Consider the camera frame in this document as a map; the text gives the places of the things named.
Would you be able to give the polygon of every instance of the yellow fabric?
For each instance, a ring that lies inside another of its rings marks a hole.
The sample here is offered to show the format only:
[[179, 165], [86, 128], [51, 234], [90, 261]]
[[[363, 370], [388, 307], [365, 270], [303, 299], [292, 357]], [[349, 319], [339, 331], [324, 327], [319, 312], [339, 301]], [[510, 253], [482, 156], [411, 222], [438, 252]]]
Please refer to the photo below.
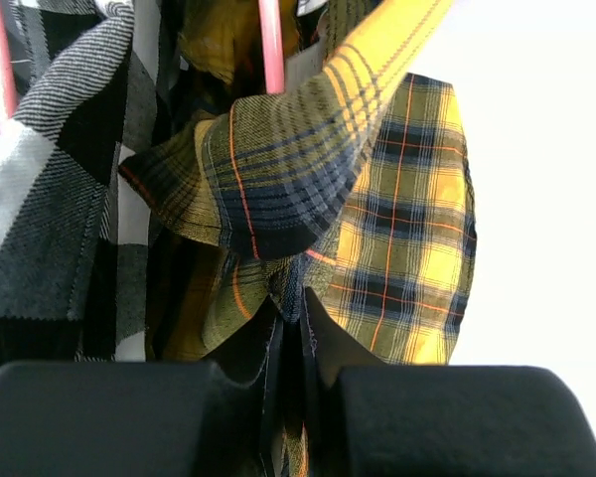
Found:
[[[283, 52], [298, 48], [294, 11], [296, 0], [279, 0]], [[187, 0], [179, 48], [200, 72], [232, 84], [235, 70], [260, 50], [257, 0]]]
[[[123, 163], [199, 261], [171, 298], [183, 304], [165, 359], [203, 356], [267, 294], [291, 317], [298, 262], [302, 284], [381, 359], [447, 363], [472, 282], [474, 198], [452, 87], [407, 68], [450, 4], [330, 0], [319, 74], [238, 99]], [[305, 198], [300, 186], [312, 184]], [[314, 199], [338, 209], [326, 215]], [[291, 475], [306, 475], [304, 432], [287, 439]]]

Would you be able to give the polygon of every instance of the yellow plaid shirt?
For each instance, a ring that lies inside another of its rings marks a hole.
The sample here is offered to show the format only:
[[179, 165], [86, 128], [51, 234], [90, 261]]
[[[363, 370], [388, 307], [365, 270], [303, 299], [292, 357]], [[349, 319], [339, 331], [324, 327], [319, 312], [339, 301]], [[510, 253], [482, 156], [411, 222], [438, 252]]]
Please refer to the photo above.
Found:
[[[328, 59], [297, 90], [196, 115], [121, 166], [171, 231], [153, 260], [149, 354], [161, 340], [162, 358], [197, 360], [269, 293], [295, 319], [304, 285], [383, 360], [448, 362], [473, 277], [473, 190], [451, 85], [407, 70], [451, 1], [374, 3], [330, 0]], [[306, 473], [292, 442], [292, 475]]]

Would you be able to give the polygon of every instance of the plaid shirt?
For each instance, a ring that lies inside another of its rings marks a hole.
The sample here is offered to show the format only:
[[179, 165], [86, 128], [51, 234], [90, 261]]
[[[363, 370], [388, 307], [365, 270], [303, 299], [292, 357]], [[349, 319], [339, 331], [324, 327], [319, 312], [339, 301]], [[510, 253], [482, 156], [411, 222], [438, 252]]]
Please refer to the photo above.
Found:
[[384, 2], [367, 16], [371, 2], [332, 0], [319, 75], [197, 117], [121, 165], [192, 240], [169, 245], [187, 287], [149, 305], [154, 331], [181, 302], [164, 358], [198, 359], [268, 293], [296, 320], [304, 284], [384, 360], [448, 361], [475, 254], [466, 146], [451, 86], [405, 75], [448, 3]]
[[[0, 135], [0, 363], [112, 359], [173, 301], [164, 357], [196, 359], [267, 293], [295, 320], [303, 285], [384, 360], [447, 362], [473, 194], [452, 88], [405, 73], [449, 0], [330, 0], [319, 75], [169, 140], [177, 2], [12, 3], [33, 83]], [[187, 240], [147, 287], [159, 223]]]

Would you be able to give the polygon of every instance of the gray fabric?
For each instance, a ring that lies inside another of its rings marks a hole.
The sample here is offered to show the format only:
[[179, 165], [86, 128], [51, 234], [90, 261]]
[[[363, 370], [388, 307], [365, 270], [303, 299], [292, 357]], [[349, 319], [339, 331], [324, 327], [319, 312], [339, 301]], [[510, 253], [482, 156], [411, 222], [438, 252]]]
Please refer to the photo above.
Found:
[[21, 330], [31, 333], [24, 319], [81, 323], [75, 350], [89, 360], [114, 358], [115, 345], [145, 327], [159, 227], [119, 185], [117, 166], [170, 135], [162, 69], [175, 38], [161, 8], [12, 0], [33, 81], [0, 135], [0, 319], [12, 323], [0, 359]]

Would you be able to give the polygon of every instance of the white wall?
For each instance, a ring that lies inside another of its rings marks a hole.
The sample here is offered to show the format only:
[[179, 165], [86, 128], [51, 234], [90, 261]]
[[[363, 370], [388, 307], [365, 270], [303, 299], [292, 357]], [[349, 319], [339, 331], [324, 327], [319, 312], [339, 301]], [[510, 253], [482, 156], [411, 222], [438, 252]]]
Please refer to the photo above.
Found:
[[596, 0], [457, 0], [412, 70], [454, 84], [476, 193], [452, 363], [552, 369], [596, 434]]

